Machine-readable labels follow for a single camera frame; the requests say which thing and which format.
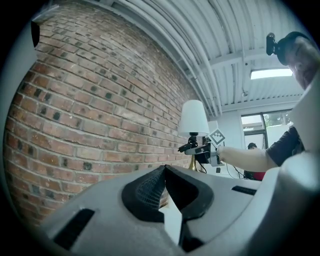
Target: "lamp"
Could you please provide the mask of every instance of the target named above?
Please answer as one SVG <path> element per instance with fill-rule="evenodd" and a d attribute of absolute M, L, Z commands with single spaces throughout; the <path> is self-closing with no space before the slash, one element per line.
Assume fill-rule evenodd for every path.
<path fill-rule="evenodd" d="M 180 152 L 196 148 L 198 146 L 197 136 L 203 137 L 209 134 L 207 116 L 201 101 L 189 100 L 183 104 L 178 133 L 180 136 L 190 136 L 188 143 L 179 147 Z M 198 171 L 194 155 L 191 157 L 189 169 Z"/>

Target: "ceiling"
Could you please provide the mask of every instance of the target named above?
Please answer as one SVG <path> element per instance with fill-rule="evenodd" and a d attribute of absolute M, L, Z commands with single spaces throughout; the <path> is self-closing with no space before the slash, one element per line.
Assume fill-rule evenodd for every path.
<path fill-rule="evenodd" d="M 283 68 L 266 54 L 275 39 L 304 27 L 279 0 L 100 0 L 87 2 L 136 24 L 167 52 L 207 113 L 294 103 L 302 95 L 293 77 L 250 79 L 252 70 Z"/>

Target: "white wall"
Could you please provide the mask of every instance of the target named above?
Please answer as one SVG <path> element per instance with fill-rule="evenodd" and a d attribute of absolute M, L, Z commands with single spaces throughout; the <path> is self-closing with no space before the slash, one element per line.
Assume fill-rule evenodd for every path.
<path fill-rule="evenodd" d="M 218 119 L 216 119 L 216 121 L 217 121 L 219 130 L 225 136 L 225 140 L 224 140 L 225 146 L 233 147 L 237 149 L 245 148 L 245 136 L 244 136 L 242 122 L 241 122 L 241 115 L 237 110 L 223 113 L 223 115 Z M 216 128 L 216 122 L 210 121 L 208 122 L 208 125 L 209 125 L 210 132 L 213 132 L 213 130 L 215 130 Z M 227 166 L 225 164 L 220 168 L 221 168 L 221 173 L 218 174 L 216 173 L 216 167 L 212 167 L 211 164 L 205 164 L 205 169 L 207 170 L 208 174 L 230 177 L 228 174 L 228 171 L 229 171 L 229 173 L 234 178 L 239 178 L 238 173 L 236 172 L 236 170 L 232 165 L 228 164 Z"/>

